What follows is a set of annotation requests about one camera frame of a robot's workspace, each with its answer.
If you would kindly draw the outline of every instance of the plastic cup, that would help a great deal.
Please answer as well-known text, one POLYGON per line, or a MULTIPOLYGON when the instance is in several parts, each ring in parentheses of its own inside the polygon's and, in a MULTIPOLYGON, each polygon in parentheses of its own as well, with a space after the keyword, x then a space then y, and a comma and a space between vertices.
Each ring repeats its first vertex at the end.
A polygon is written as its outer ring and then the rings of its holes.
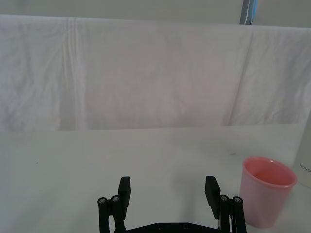
POLYGON ((296 175, 276 160, 245 159, 240 189, 245 221, 258 228, 272 227, 296 183, 296 175))

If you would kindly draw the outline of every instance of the white cloth backdrop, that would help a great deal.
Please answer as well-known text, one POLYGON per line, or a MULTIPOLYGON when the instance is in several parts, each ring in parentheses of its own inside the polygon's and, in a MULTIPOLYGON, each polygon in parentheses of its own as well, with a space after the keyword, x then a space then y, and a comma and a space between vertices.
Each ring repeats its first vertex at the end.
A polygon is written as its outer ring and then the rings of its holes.
POLYGON ((0 131, 300 123, 311 29, 0 16, 0 131))

